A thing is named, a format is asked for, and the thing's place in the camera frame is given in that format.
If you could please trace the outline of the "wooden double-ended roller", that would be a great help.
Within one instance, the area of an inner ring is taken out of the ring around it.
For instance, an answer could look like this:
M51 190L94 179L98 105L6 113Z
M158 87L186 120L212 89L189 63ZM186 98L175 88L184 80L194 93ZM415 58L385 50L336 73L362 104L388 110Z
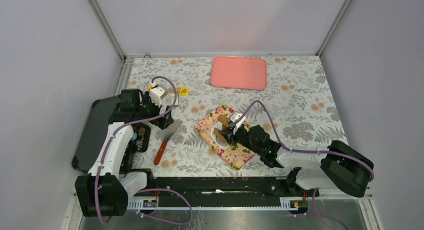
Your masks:
M217 120L218 122L210 130L211 137L218 146L226 149L231 144L229 137L233 133L233 129L230 127L230 121L225 115L220 114Z

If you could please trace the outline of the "metal scraper red handle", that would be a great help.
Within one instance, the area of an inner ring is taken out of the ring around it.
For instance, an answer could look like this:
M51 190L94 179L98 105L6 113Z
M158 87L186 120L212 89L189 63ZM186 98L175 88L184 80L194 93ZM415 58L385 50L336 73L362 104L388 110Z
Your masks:
M183 121L176 119L166 130L164 134L163 141L160 145L160 148L158 149L158 152L153 160L154 165L158 165L162 159L162 156L165 152L165 149L167 147L167 144L171 137L174 135L174 133L177 131L177 129L182 125Z

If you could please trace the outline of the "floral cutting board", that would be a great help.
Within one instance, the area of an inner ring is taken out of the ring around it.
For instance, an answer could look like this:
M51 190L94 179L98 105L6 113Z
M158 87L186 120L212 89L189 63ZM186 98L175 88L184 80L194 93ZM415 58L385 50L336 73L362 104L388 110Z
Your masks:
M194 130L205 143L233 170L240 170L254 156L254 152L237 143L230 143L221 134L227 130L235 111L227 104L218 106L199 121Z

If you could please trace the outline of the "pink plastic tray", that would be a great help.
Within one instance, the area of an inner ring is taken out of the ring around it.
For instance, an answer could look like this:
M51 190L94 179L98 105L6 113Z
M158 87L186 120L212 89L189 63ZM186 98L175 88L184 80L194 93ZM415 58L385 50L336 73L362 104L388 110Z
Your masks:
M217 56L212 61L210 84L217 88L265 90L267 63L260 58Z

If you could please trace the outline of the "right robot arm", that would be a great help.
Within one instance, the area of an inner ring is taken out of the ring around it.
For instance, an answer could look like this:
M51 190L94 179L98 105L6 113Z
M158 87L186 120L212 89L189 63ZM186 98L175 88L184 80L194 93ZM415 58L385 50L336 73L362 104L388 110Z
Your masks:
M241 145L270 168L289 169L286 188L293 196L319 188L362 198L374 179L374 163L340 140L324 148L293 149L272 140L259 125L250 129L223 126L213 133L219 143Z

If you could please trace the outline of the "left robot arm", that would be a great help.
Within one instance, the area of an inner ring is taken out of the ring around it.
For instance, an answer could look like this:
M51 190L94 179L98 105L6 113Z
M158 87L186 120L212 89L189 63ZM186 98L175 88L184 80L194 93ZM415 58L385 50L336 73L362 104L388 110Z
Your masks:
M129 170L123 179L119 179L119 175L126 152L134 150L140 140L140 129L146 133L141 138L141 150L147 150L150 127L146 122L162 130L175 122L171 106L160 113L162 101L167 95L168 91L160 86L145 92L135 88L124 89L118 95L119 102L108 116L107 133L99 155L87 174L78 176L75 181L83 216L100 220L105 216L123 216L130 197L137 192L144 196L154 192L155 182L149 178L152 174L149 169Z

